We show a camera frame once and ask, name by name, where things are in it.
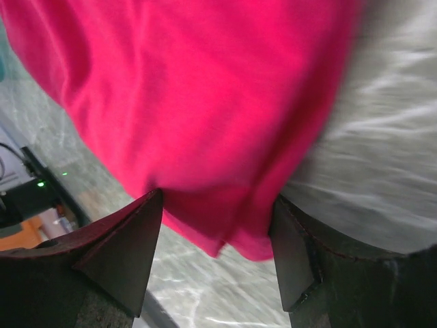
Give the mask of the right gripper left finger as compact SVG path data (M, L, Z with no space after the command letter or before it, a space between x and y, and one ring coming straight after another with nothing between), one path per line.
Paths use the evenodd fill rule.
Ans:
M163 215L152 191L32 249L1 252L2 327L131 327L141 313Z

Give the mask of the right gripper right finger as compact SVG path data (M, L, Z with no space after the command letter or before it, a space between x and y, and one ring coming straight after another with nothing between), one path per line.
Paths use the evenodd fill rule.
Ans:
M270 240L293 327L435 327L436 248L399 254L351 238L278 197Z

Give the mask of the pink t-shirt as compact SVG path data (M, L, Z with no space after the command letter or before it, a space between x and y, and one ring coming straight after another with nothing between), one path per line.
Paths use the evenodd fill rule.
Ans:
M2 1L20 62L134 198L269 260L272 205L333 109L362 1Z

